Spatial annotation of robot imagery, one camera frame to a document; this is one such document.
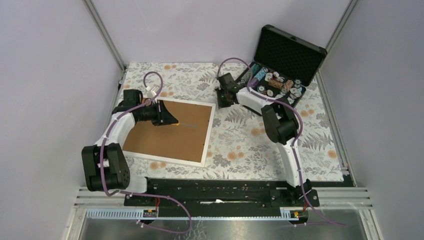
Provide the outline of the white picture frame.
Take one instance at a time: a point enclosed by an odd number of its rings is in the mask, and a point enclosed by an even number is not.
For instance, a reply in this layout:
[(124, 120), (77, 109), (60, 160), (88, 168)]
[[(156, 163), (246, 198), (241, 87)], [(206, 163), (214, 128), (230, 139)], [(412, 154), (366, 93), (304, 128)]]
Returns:
[(159, 97), (179, 125), (154, 126), (139, 121), (123, 145), (127, 157), (203, 168), (212, 134), (216, 104)]

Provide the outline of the yellow handled screwdriver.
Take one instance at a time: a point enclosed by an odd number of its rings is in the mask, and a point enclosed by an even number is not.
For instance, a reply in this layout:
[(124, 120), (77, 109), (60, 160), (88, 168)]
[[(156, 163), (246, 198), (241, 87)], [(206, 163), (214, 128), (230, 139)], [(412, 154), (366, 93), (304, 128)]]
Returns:
[(188, 124), (188, 123), (182, 123), (182, 122), (176, 123), (175, 125), (176, 126), (185, 126), (185, 127), (190, 127), (190, 128), (196, 128), (197, 127), (197, 125)]

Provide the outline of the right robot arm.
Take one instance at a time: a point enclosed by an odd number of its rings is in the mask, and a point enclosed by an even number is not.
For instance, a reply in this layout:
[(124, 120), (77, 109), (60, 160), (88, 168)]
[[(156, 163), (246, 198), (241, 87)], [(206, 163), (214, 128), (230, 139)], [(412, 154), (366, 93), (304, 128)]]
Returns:
[(298, 138), (303, 130), (300, 115), (284, 98), (267, 97), (249, 85), (237, 84), (230, 73), (218, 76), (215, 88), (219, 108), (242, 105), (262, 116), (267, 137), (276, 144), (288, 184), (287, 201), (293, 206), (307, 199), (311, 186), (303, 176), (298, 155)]

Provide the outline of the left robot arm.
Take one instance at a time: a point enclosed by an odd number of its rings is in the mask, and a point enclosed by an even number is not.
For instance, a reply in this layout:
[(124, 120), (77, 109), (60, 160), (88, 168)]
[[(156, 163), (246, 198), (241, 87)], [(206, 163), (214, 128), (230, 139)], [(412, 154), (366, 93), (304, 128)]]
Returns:
[(144, 206), (152, 204), (155, 192), (146, 181), (131, 181), (128, 163), (123, 153), (124, 143), (138, 122), (154, 126), (177, 125), (179, 121), (167, 110), (162, 100), (137, 89), (124, 90), (122, 101), (113, 109), (112, 119), (100, 139), (81, 151), (86, 186), (91, 192), (110, 192), (135, 188), (136, 199)]

